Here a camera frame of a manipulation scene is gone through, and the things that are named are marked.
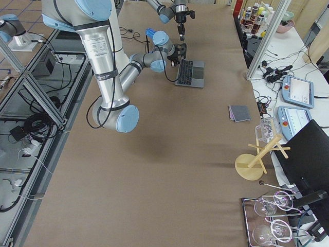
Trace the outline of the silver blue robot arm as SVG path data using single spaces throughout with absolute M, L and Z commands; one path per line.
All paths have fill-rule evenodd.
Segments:
M 127 57 L 114 1 L 42 1 L 42 18 L 51 28 L 80 36 L 101 92 L 92 110 L 98 127 L 121 133 L 134 130 L 139 111 L 126 91 L 145 67 L 161 73 L 165 59 L 177 57 L 169 36 L 148 28 L 146 34 L 154 43 L 153 51 Z
M 191 15 L 194 18 L 194 13 L 190 13 L 187 7 L 187 1 L 174 1 L 169 7 L 162 4 L 160 1 L 150 0 L 147 3 L 157 12 L 160 20 L 166 24 L 171 19 L 177 23 L 179 38 L 181 41 L 185 40 L 185 26 L 187 16 Z

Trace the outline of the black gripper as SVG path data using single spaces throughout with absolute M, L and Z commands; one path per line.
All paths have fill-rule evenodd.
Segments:
M 185 26 L 184 23 L 186 22 L 186 11 L 183 12 L 177 12 L 175 13 L 175 21 L 177 23 L 177 29 L 178 29 L 178 33 L 179 38 L 181 41 L 185 40 L 185 36 L 183 34 L 185 34 Z
M 179 54 L 176 50 L 170 55 L 167 55 L 167 59 L 171 62 L 171 67 L 176 67 L 176 64 L 179 63 Z

